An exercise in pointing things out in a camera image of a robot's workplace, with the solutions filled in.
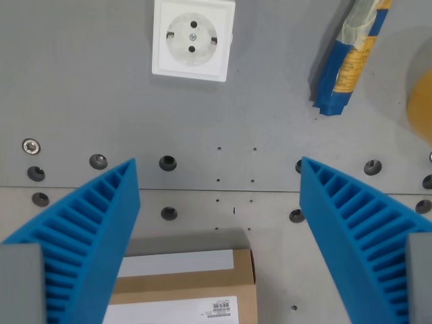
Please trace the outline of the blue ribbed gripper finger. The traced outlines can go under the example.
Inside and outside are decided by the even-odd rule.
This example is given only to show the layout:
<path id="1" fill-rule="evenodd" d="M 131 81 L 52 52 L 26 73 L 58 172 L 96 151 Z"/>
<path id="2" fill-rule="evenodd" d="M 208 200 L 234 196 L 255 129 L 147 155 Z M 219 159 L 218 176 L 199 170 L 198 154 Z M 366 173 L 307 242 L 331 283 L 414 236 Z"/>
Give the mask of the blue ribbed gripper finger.
<path id="1" fill-rule="evenodd" d="M 46 323 L 102 323 L 140 210 L 135 159 L 106 171 L 5 239 L 43 254 Z"/>
<path id="2" fill-rule="evenodd" d="M 431 222 L 383 192 L 302 158 L 300 207 L 352 323 L 408 323 L 406 243 Z"/>

